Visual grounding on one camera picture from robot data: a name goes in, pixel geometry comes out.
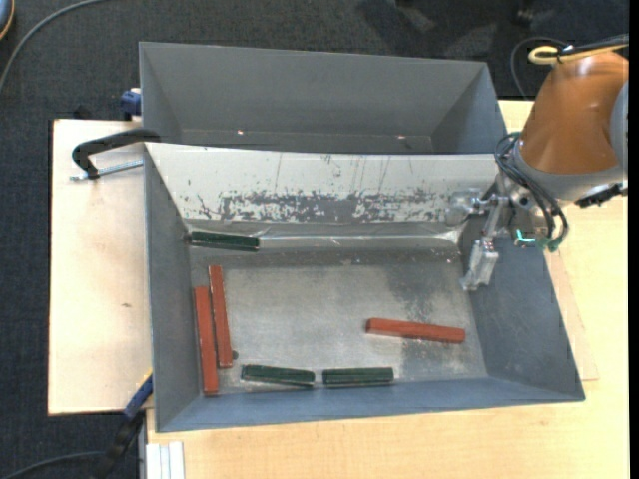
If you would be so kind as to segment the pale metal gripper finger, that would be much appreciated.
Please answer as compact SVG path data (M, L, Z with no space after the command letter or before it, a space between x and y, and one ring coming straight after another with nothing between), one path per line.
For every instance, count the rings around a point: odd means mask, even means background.
M488 250L488 244L483 240L477 240L471 248L466 273L460 280L460 285L463 290L477 290L479 287L485 286L475 284L475 268L478 264L479 255L483 250Z
M475 284L489 285L494 269L499 260L499 252L495 250L483 250L479 255L478 264L475 268Z

